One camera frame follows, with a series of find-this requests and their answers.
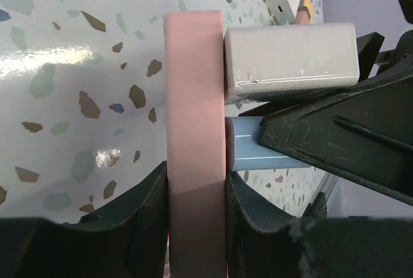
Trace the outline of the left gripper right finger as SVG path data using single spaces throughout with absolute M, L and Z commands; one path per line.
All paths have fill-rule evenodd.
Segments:
M 412 220 L 294 217 L 227 174 L 229 277 L 412 277 Z

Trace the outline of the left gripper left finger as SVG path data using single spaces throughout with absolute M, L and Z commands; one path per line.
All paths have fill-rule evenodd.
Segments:
M 1 277 L 162 277 L 168 238 L 166 162 L 76 224 L 1 220 Z

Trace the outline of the salmon plug adapter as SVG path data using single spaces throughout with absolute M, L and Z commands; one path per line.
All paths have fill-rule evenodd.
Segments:
M 299 7 L 296 18 L 294 19 L 295 25 L 307 25 L 310 24 L 310 14 L 308 8 L 305 6 Z

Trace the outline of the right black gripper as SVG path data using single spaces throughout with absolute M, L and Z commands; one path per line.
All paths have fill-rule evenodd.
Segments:
M 263 117 L 294 107 L 308 106 L 317 103 L 329 104 L 333 103 L 333 101 L 340 101 L 356 95 L 366 94 L 375 89 L 412 78 L 412 65 L 396 65 L 398 62 L 412 55 L 412 30 L 405 32 L 399 38 L 394 49 L 381 51 L 384 40 L 385 37 L 377 32 L 356 38 L 360 83 L 349 88 L 315 95 L 308 99 L 270 102 L 242 112 L 240 116 Z M 377 75 L 369 78 L 374 65 L 379 66 Z

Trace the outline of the pink power strip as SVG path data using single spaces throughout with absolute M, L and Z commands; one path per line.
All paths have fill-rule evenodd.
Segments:
M 220 11 L 164 21 L 172 277 L 225 277 L 225 109 Z

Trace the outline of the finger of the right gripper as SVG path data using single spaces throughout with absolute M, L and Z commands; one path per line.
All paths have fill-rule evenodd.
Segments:
M 410 90 L 373 90 L 267 115 L 259 143 L 412 204 Z

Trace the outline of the white pink plug adapter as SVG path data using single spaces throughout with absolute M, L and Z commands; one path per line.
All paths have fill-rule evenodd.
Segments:
M 307 100 L 359 80 L 356 31 L 351 23 L 228 28 L 227 104 Z M 305 168 L 307 164 L 258 144 L 262 115 L 226 117 L 229 171 Z

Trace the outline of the yellow plug adapter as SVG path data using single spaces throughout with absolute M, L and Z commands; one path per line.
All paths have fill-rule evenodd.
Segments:
M 305 11 L 308 14 L 310 22 L 312 22 L 314 15 L 314 6 L 311 0 L 301 0 L 299 11 Z

